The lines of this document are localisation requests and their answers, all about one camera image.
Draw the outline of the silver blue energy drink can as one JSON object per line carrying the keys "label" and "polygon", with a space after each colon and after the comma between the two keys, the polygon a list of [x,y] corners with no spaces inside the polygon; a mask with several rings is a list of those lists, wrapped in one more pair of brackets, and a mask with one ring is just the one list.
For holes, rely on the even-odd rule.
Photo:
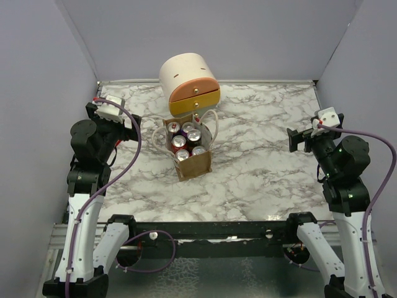
{"label": "silver blue energy drink can", "polygon": [[167,125],[167,131],[173,135],[180,134],[180,130],[181,130],[181,126],[178,122],[173,121]]}

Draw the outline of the red cola can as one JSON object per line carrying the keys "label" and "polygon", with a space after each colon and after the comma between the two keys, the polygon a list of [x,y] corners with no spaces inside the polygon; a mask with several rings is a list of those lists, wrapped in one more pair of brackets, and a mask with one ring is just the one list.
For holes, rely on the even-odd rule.
{"label": "red cola can", "polygon": [[190,153],[186,149],[180,149],[180,150],[176,151],[175,157],[178,162],[184,161],[190,157]]}
{"label": "red cola can", "polygon": [[176,135],[171,140],[171,148],[174,153],[179,150],[185,150],[187,148],[187,140],[183,135]]}

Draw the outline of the purple fanta can front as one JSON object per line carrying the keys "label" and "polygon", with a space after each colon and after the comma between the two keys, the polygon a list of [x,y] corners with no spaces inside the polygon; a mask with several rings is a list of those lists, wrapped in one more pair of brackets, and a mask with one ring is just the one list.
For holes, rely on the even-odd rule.
{"label": "purple fanta can front", "polygon": [[186,122],[182,124],[181,134],[186,137],[187,134],[193,129],[195,129],[195,125],[192,122]]}

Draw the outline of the purple fanta can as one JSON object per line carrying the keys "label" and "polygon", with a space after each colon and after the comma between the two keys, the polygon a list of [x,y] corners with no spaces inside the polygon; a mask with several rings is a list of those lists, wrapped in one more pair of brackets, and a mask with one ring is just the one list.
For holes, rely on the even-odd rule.
{"label": "purple fanta can", "polygon": [[203,146],[196,146],[192,149],[192,156],[201,155],[206,152],[206,149]]}
{"label": "purple fanta can", "polygon": [[195,125],[192,122],[186,122],[182,124],[181,134],[186,137],[187,134],[193,129],[195,129]]}

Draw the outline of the black yellow can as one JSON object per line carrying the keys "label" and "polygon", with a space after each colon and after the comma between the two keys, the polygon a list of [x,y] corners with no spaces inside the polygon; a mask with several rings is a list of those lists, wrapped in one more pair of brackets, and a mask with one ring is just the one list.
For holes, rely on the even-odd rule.
{"label": "black yellow can", "polygon": [[202,133],[199,129],[192,129],[187,132],[186,138],[189,148],[195,148],[202,144]]}

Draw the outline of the brown canvas bag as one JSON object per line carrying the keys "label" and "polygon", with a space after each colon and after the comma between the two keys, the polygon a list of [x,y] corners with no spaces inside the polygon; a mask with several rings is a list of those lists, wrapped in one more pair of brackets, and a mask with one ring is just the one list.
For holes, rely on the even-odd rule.
{"label": "brown canvas bag", "polygon": [[157,151],[171,157],[179,180],[186,181],[212,171],[212,146],[218,131],[218,114],[210,109],[201,117],[164,119],[151,140]]}

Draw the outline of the red cola can front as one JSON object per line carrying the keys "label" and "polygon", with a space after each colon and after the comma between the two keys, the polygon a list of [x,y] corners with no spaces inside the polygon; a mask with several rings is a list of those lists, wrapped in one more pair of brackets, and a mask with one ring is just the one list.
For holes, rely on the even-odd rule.
{"label": "red cola can front", "polygon": [[174,153],[179,150],[185,150],[187,148],[187,140],[183,135],[176,135],[171,140],[171,148]]}

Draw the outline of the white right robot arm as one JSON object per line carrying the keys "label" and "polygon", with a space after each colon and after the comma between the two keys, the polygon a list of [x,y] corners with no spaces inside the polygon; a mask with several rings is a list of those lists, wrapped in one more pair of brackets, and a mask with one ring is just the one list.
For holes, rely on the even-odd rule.
{"label": "white right robot arm", "polygon": [[[323,194],[337,226],[342,256],[340,259],[324,239],[315,220],[294,221],[285,227],[286,238],[302,242],[316,263],[324,281],[325,297],[389,297],[378,271],[371,229],[371,211],[391,178],[396,166],[392,144],[372,133],[318,125],[325,132],[312,136],[313,129],[287,130],[289,150],[305,144],[323,170]],[[374,197],[360,176],[370,163],[369,144],[363,137],[377,138],[391,150],[391,166]]]}

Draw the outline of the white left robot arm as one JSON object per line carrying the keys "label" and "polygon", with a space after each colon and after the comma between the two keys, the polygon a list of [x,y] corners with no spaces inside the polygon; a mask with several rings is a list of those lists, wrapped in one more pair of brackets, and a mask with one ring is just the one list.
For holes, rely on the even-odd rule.
{"label": "white left robot arm", "polygon": [[133,216],[115,215],[103,239],[98,245],[94,243],[99,212],[110,186],[107,161],[119,140],[141,142],[137,132],[141,117],[132,118],[135,122],[128,128],[124,122],[91,114],[70,130],[74,155],[67,177],[68,228],[58,269],[43,284],[45,297],[105,297],[109,270],[120,247],[136,240]]}

